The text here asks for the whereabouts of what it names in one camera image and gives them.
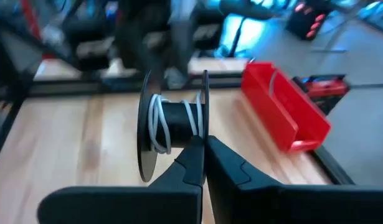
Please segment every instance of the black device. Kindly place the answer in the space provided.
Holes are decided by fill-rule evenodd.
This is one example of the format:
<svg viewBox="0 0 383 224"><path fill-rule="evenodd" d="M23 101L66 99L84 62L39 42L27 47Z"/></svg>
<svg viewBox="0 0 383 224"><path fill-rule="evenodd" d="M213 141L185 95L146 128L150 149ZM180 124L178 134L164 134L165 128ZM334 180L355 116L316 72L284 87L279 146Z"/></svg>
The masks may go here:
<svg viewBox="0 0 383 224"><path fill-rule="evenodd" d="M78 46L82 42L92 42L104 40L113 33L110 21L106 20L105 5L106 0L96 0L93 16L90 18L78 18L75 13L85 0L76 0L68 11L61 29L65 34L66 41L80 65L81 71L92 72L99 69L108 68L110 66L110 57L107 52L102 54L88 54L79 56L77 53Z"/></svg>
<svg viewBox="0 0 383 224"><path fill-rule="evenodd" d="M151 179L157 153L149 148L148 105L161 92L161 75L146 74L137 129L138 164ZM209 79L205 71L204 134L193 136L184 106L165 103L173 145L184 147L149 187L68 187L47 196L41 224L201 223L202 188L208 181L216 223L383 223L383 189L353 185L284 185L209 136ZM164 144L162 124L157 141Z"/></svg>
<svg viewBox="0 0 383 224"><path fill-rule="evenodd" d="M285 29L301 40L314 40L331 11L327 0L298 2Z"/></svg>
<svg viewBox="0 0 383 224"><path fill-rule="evenodd" d="M119 1L119 10L121 16L115 42L124 66L136 67L143 73L151 69L165 70L172 67L181 74L178 79L183 81L180 83L187 80L188 62L195 48L218 48L227 15L235 13L261 20L272 17L271 12L262 6L251 4L250 1L232 0L221 1L217 9L197 3L187 20L173 19L170 0L143 3L122 0ZM218 29L205 39L193 39L197 28L207 25L216 25ZM142 41L148 33L165 30L169 32L164 33L162 41L154 47L148 47Z"/></svg>

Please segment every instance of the red bin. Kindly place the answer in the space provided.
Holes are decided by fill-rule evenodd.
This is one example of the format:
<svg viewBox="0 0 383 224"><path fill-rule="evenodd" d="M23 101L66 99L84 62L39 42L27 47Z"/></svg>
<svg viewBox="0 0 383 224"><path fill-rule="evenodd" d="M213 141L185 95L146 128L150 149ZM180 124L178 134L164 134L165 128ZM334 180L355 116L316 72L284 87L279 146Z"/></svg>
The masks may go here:
<svg viewBox="0 0 383 224"><path fill-rule="evenodd" d="M325 115L272 63L249 63L241 89L277 147L285 152L315 150L331 125Z"/></svg>

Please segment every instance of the metal frame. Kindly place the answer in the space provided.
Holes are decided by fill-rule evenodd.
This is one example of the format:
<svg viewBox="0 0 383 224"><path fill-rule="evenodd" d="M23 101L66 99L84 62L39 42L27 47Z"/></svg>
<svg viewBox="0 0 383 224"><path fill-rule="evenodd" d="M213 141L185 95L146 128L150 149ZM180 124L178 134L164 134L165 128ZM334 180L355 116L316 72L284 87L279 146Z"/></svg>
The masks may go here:
<svg viewBox="0 0 383 224"><path fill-rule="evenodd" d="M43 44L29 33L17 29L1 18L0 27L4 27L39 50L53 54L73 67L78 68L78 64L73 58L59 54L51 46ZM0 90L0 101L10 101L12 103L11 110L0 129L0 151L22 103L27 98L137 93L141 91L144 80L144 76L137 74L128 78L102 78L98 73L93 73L93 75L91 73L84 73L81 77L86 77L86 79L23 80L23 75L14 68L13 62L0 39L0 80L6 86ZM240 88L241 81L242 72L210 73L209 88ZM193 75L183 88L177 90L199 90L201 86L202 75ZM334 184L353 184L350 177L348 177L324 147L313 151L311 155Z"/></svg>

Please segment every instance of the red light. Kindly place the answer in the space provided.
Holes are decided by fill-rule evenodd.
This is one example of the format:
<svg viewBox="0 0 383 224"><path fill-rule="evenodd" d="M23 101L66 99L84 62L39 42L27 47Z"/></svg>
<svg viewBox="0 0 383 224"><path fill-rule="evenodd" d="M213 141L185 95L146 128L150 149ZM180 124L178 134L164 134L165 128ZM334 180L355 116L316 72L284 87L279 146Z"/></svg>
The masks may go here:
<svg viewBox="0 0 383 224"><path fill-rule="evenodd" d="M299 12L304 8L305 4L301 3L295 7L295 12Z"/></svg>
<svg viewBox="0 0 383 224"><path fill-rule="evenodd" d="M318 26L320 26L320 23L316 22L315 24L311 25L310 29L316 29Z"/></svg>
<svg viewBox="0 0 383 224"><path fill-rule="evenodd" d="M306 34L306 37L309 38L309 37L312 37L315 34L316 34L316 31L312 30L312 31L308 32L308 34Z"/></svg>
<svg viewBox="0 0 383 224"><path fill-rule="evenodd" d="M316 22L322 21L324 17L326 17L326 15L324 14L319 15L318 17L316 17Z"/></svg>

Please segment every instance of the white cable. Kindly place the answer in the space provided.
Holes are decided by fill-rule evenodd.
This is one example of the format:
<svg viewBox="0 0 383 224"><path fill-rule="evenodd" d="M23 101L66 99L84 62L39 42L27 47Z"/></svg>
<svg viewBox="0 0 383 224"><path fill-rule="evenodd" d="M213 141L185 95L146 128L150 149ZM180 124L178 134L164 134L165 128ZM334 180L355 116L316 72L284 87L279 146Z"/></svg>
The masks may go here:
<svg viewBox="0 0 383 224"><path fill-rule="evenodd" d="M268 94L270 96L273 96L274 94L274 79L276 79L277 70L275 70L272 74L272 77L270 78L270 81L268 83Z"/></svg>
<svg viewBox="0 0 383 224"><path fill-rule="evenodd" d="M163 98L161 95L154 94L151 97L151 101L148 106L148 132L149 138L151 140L151 150L156 151L160 154L170 154L171 153L171 136L168 128L168 124L165 120L164 111L162 109L162 102L170 102L169 100ZM192 115L190 104L186 100L182 100L181 103L186 107L187 116L190 121L190 126L193 135L198 135L203 137L204 135L204 122L202 120L202 105L201 105L201 93L198 93L196 96L196 104L197 104L197 123L198 123L198 131L196 122L194 121L194 117ZM164 130L166 147L160 145L156 140L156 133L158 130L158 119L161 122L162 128Z"/></svg>

